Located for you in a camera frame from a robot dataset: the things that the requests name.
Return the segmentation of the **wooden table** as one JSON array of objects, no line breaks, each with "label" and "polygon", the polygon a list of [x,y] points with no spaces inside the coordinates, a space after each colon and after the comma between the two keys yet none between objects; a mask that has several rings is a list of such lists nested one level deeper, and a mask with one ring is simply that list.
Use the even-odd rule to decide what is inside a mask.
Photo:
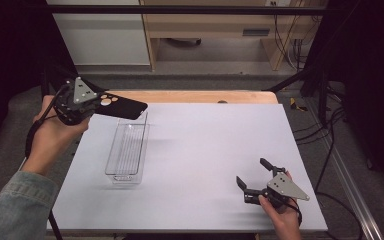
[{"label": "wooden table", "polygon": [[278,99],[269,91],[242,90],[123,90],[111,94],[147,103],[233,103],[233,104],[277,104]]}]

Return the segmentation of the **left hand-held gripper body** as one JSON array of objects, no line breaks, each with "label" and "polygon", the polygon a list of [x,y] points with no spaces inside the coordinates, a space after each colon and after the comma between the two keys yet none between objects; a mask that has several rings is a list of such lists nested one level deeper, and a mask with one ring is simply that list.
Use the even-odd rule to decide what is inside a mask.
[{"label": "left hand-held gripper body", "polygon": [[99,107],[99,95],[81,77],[67,80],[53,105],[57,117],[68,126],[80,124]]}]

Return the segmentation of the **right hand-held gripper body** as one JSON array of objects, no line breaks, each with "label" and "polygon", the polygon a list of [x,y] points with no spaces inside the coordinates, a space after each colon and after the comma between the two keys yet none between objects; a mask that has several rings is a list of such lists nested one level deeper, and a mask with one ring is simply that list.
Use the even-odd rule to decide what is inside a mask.
[{"label": "right hand-held gripper body", "polygon": [[285,206],[290,198],[308,201],[310,197],[285,173],[278,173],[262,190],[249,189],[244,185],[244,202],[259,205],[259,196],[265,197],[275,209]]}]

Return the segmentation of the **yellow black tape strip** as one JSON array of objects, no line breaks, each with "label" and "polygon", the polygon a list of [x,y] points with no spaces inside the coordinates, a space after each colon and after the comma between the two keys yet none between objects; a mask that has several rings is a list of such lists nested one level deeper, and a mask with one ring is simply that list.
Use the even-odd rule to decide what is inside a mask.
[{"label": "yellow black tape strip", "polygon": [[302,111],[302,112],[308,111],[307,107],[305,107],[305,106],[298,106],[295,98],[290,98],[290,108],[292,110],[298,110],[298,111]]}]

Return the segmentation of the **clear plastic container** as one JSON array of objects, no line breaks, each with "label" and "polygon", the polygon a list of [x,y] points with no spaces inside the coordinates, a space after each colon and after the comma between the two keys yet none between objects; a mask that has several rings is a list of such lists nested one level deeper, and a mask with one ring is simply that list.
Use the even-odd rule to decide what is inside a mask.
[{"label": "clear plastic container", "polygon": [[136,120],[118,120],[105,168],[105,175],[113,184],[141,183],[148,141],[147,120],[147,112]]}]

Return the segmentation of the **person's left hand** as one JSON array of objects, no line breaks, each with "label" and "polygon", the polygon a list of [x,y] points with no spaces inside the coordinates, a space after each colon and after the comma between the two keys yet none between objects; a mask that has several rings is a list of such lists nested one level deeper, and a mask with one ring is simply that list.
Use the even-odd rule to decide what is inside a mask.
[{"label": "person's left hand", "polygon": [[51,106],[52,100],[52,95],[46,95],[41,111],[33,118],[36,121],[44,116],[45,120],[34,134],[31,153],[22,165],[22,171],[46,176],[69,145],[89,127],[90,118],[74,126],[62,123]]}]

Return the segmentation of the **black curtain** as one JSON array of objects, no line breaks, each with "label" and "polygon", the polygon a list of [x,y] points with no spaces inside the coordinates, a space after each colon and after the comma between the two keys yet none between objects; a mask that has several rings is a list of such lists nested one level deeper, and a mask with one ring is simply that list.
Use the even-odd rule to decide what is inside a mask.
[{"label": "black curtain", "polygon": [[48,0],[0,0],[0,128],[9,100],[40,83],[45,70],[52,80],[55,65],[76,71],[54,16],[29,7]]},{"label": "black curtain", "polygon": [[[345,85],[345,109],[369,159],[384,173],[384,0],[328,0],[309,65],[326,61]],[[327,42],[328,53],[319,54]]]}]

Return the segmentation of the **black phone case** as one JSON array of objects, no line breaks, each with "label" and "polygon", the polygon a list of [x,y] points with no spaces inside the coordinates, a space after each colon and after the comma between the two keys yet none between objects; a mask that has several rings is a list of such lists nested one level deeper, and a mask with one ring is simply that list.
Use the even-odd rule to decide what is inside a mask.
[{"label": "black phone case", "polygon": [[148,104],[113,94],[103,94],[97,114],[124,118],[129,120],[138,119],[148,108]]}]

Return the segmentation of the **wooden desk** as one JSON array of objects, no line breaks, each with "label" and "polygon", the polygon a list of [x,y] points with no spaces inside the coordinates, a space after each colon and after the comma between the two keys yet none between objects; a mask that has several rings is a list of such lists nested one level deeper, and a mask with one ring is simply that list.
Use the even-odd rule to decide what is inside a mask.
[{"label": "wooden desk", "polygon": [[[142,6],[200,5],[235,7],[310,7],[315,0],[139,0]],[[295,40],[310,40],[318,30],[311,16],[145,14],[148,38],[256,38],[273,70],[278,70]]]}]

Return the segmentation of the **black horizontal frame bar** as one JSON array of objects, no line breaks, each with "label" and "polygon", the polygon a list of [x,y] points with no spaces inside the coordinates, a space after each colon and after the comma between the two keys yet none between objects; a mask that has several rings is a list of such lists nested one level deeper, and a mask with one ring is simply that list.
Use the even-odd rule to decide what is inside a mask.
[{"label": "black horizontal frame bar", "polygon": [[324,15],[320,7],[235,7],[178,5],[47,5],[45,10],[64,14],[207,14],[207,15]]}]

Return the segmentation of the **aluminium rail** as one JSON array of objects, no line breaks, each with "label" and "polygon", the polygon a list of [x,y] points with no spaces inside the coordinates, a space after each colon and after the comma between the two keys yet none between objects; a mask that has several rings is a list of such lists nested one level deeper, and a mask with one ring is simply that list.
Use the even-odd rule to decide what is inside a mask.
[{"label": "aluminium rail", "polygon": [[381,231],[374,220],[366,201],[358,189],[351,172],[347,169],[342,156],[334,145],[334,133],[332,130],[333,127],[328,130],[329,135],[323,138],[323,142],[328,150],[329,160],[333,164],[351,209],[361,225],[361,230],[367,240],[383,240]]}]

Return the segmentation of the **person's right hand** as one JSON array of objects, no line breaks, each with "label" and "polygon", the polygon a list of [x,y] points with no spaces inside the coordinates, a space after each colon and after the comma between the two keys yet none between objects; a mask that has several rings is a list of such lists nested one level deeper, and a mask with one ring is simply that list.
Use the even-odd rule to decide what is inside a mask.
[{"label": "person's right hand", "polygon": [[258,196],[260,205],[270,218],[278,240],[301,240],[298,213],[287,207],[277,211],[272,204],[262,195]]}]

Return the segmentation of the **white cabinet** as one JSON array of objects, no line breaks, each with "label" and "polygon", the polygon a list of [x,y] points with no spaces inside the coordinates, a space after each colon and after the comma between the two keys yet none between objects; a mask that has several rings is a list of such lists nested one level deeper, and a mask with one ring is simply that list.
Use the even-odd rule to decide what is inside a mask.
[{"label": "white cabinet", "polygon": [[77,66],[149,65],[141,14],[54,14]]}]

